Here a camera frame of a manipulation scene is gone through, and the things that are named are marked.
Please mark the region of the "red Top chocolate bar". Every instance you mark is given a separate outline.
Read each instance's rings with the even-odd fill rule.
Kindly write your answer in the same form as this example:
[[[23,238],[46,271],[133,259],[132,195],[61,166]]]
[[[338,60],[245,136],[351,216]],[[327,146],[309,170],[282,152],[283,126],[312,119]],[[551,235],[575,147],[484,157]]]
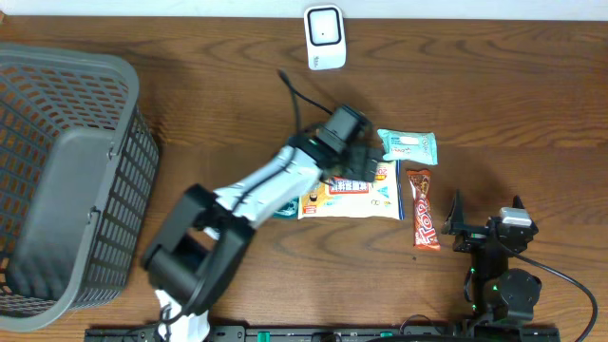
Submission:
[[[428,199],[430,171],[409,170],[407,176],[413,196],[413,246],[420,250],[439,252],[441,245]]]

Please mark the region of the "small teal wipes pack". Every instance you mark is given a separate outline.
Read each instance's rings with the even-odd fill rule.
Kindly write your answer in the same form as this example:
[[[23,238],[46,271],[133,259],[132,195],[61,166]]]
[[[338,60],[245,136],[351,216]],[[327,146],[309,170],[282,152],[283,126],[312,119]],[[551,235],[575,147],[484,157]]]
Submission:
[[[438,164],[437,142],[431,132],[402,132],[378,129],[377,134],[384,147],[383,160],[410,161],[425,165]]]

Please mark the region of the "large white wet wipes pack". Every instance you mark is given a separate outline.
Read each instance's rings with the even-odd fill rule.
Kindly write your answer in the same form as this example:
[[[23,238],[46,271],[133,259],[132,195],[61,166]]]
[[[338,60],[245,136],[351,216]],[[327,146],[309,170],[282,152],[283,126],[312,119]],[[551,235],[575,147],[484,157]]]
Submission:
[[[401,220],[404,216],[400,162],[384,161],[378,163],[372,182],[338,177],[320,182],[299,198],[297,218]]]

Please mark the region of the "teal Listerine mouthwash bottle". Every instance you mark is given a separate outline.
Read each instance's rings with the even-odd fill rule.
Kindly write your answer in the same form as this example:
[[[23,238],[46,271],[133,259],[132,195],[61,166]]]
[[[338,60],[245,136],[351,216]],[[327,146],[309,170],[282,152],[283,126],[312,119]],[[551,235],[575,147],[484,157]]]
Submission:
[[[296,219],[298,217],[299,198],[293,198],[274,212],[276,219]]]

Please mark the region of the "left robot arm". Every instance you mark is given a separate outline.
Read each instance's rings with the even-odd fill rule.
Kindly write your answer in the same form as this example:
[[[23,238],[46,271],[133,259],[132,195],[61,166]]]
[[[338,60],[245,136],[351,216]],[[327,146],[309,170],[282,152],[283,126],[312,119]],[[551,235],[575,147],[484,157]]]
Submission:
[[[161,341],[202,341],[208,314],[234,278],[254,234],[289,200],[330,177],[373,181],[371,121],[338,107],[312,135],[296,133],[264,166],[213,191],[190,186],[145,249],[142,268],[161,303]]]

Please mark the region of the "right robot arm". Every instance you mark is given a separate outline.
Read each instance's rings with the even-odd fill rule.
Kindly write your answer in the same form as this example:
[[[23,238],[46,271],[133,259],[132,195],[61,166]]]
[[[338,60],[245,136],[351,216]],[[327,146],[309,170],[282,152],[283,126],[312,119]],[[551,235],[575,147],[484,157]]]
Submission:
[[[485,225],[466,223],[461,194],[456,193],[442,233],[454,237],[452,250],[471,256],[465,278],[465,299],[474,314],[467,328],[521,325],[534,317],[542,282],[527,271],[509,266],[509,259],[527,249],[538,227],[519,197],[500,209]]]

